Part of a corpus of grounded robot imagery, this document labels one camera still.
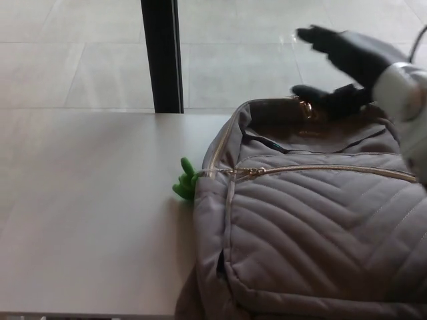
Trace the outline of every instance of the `backpack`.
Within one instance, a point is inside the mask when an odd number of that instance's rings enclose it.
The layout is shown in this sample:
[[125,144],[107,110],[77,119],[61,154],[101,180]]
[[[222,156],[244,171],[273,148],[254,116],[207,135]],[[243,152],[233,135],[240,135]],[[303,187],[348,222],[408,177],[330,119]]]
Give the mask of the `backpack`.
[[175,318],[427,319],[427,201],[375,105],[248,101],[207,150]]

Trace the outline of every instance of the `tiled floor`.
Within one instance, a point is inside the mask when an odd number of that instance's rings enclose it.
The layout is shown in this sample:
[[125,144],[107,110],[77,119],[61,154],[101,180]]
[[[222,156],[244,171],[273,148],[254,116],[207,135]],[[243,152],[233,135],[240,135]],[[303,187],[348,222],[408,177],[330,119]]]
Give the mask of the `tiled floor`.
[[[229,113],[299,83],[350,80],[295,42],[316,23],[407,51],[427,0],[179,0],[185,107]],[[0,108],[151,111],[139,0],[0,0]],[[427,67],[427,46],[418,61]]]

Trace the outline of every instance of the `gold zipper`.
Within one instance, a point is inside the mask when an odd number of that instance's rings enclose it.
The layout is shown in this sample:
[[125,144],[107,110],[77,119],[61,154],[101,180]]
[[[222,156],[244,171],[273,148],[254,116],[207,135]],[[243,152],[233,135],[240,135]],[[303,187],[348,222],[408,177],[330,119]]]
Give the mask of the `gold zipper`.
[[374,175],[381,175],[383,177],[395,178],[399,180],[405,180],[407,182],[416,183],[415,176],[394,171],[388,169],[380,169],[373,167],[361,167],[358,165],[286,165],[283,167],[275,168],[235,168],[234,170],[227,170],[229,173],[240,174],[248,177],[260,177],[262,175],[269,175],[272,173],[286,172],[286,171],[305,171],[305,170],[341,170],[341,171],[353,171],[359,173],[371,173]]
[[[299,98],[297,96],[288,97],[288,99],[299,100]],[[209,178],[211,178],[211,179],[215,178],[215,174],[218,171],[223,171],[223,172],[224,171],[227,171],[227,172],[231,171],[229,169],[216,170],[215,164],[218,162],[218,157],[220,156],[220,154],[222,152],[222,149],[224,147],[224,143],[227,141],[228,136],[230,135],[230,132],[231,132],[232,127],[233,127],[233,124],[236,122],[236,118],[237,118],[237,116],[238,116],[238,114],[240,112],[240,109],[242,107],[244,107],[245,105],[246,105],[246,103],[244,103],[243,105],[241,105],[240,107],[238,107],[234,111],[234,113],[233,113],[233,115],[232,115],[232,117],[231,117],[231,119],[229,121],[229,124],[227,126],[226,132],[222,135],[222,137],[220,139],[220,142],[218,143],[218,146],[216,147],[215,151],[213,152],[211,161],[209,162],[209,165],[207,166],[207,169],[209,170],[207,176]],[[300,101],[300,108],[302,109],[302,112],[303,112],[303,114],[304,114],[304,116],[305,116],[305,118],[307,120],[312,120],[313,118],[317,117],[317,114],[314,112],[312,106],[309,103]]]
[[233,115],[232,115],[232,117],[228,123],[226,132],[222,135],[220,142],[218,143],[218,146],[216,147],[215,151],[213,152],[211,161],[209,162],[209,165],[207,166],[207,168],[209,169],[207,176],[211,179],[215,178],[215,174],[217,173],[217,170],[215,170],[215,164],[218,162],[218,157],[220,156],[220,153],[222,152],[222,148],[224,146],[224,143],[226,142],[226,140],[228,139],[228,136],[230,135],[230,132],[232,130],[234,122],[236,122],[236,118],[240,112],[240,109],[244,105],[246,105],[246,104],[244,103],[242,106],[238,107],[234,111],[234,113],[233,113]]

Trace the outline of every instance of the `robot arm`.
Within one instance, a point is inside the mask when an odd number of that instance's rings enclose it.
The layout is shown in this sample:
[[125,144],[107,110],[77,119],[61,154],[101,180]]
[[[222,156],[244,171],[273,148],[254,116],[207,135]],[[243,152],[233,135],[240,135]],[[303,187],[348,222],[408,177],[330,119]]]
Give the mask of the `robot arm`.
[[363,89],[348,85],[328,93],[298,85],[292,91],[323,107],[332,119],[357,113],[361,106],[376,101],[398,127],[404,160],[427,187],[427,71],[409,63],[391,44],[366,35],[317,26],[297,32]]
[[418,180],[427,185],[427,71],[395,63],[375,82],[372,96],[395,121],[400,149]]

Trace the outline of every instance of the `table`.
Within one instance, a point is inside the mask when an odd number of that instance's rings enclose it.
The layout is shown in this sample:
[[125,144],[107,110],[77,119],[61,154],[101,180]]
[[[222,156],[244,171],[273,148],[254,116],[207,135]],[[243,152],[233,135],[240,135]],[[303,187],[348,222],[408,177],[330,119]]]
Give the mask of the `table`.
[[171,186],[228,115],[0,111],[0,314],[168,319],[194,264]]

